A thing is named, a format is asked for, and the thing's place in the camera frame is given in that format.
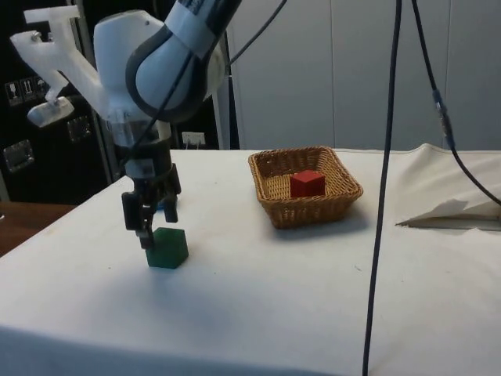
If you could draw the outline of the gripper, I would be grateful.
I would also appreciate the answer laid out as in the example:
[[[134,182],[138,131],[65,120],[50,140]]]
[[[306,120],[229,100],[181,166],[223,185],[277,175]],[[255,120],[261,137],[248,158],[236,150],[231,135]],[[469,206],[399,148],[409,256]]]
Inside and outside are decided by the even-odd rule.
[[[171,161],[170,139],[142,143],[121,169],[134,184],[156,184],[165,181],[163,199],[167,222],[178,221],[177,202],[181,184],[175,164]],[[142,249],[153,246],[153,209],[140,192],[121,196],[126,230],[134,231]]]

